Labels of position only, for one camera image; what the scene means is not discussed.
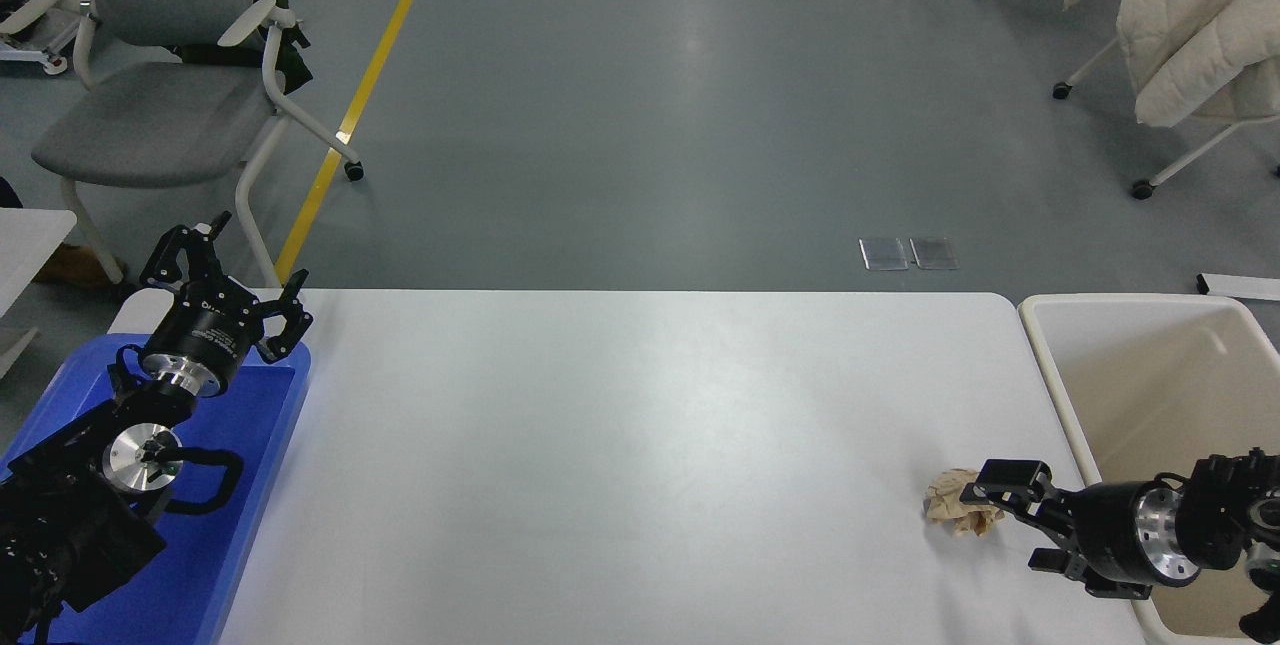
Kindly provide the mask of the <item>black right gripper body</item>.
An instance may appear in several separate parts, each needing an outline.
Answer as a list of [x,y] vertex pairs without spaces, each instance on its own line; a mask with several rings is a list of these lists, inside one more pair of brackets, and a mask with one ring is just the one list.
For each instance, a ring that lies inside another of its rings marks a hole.
[[1142,550],[1137,541],[1137,498],[1143,482],[1096,484],[1068,497],[1075,540],[1085,562],[1089,594],[1142,594]]

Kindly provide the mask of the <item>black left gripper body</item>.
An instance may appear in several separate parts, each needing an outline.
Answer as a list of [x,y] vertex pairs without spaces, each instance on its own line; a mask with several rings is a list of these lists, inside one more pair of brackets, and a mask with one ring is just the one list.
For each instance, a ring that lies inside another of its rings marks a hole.
[[241,308],[221,314],[202,305],[179,305],[150,337],[150,372],[156,376],[172,362],[187,361],[200,363],[215,380],[232,380],[264,334],[260,317]]

